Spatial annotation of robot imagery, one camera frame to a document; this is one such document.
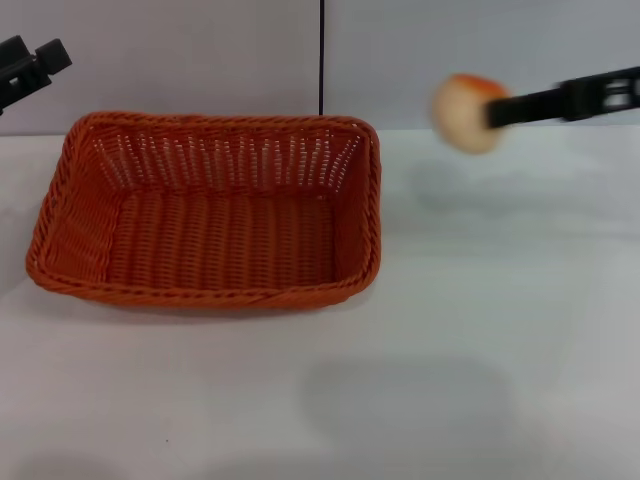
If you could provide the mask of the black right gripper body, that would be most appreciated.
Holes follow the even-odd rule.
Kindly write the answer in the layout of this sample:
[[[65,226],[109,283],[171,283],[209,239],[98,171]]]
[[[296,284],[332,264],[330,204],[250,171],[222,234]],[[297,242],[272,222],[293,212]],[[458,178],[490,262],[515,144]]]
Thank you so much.
[[[560,85],[564,121],[639,108],[639,67],[566,80]]]

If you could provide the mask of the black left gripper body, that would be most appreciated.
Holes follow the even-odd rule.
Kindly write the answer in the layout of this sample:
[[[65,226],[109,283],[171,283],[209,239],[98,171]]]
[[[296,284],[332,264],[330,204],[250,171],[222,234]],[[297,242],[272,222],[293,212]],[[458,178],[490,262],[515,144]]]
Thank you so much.
[[[2,69],[1,113],[49,84],[49,75],[37,62],[22,62]]]

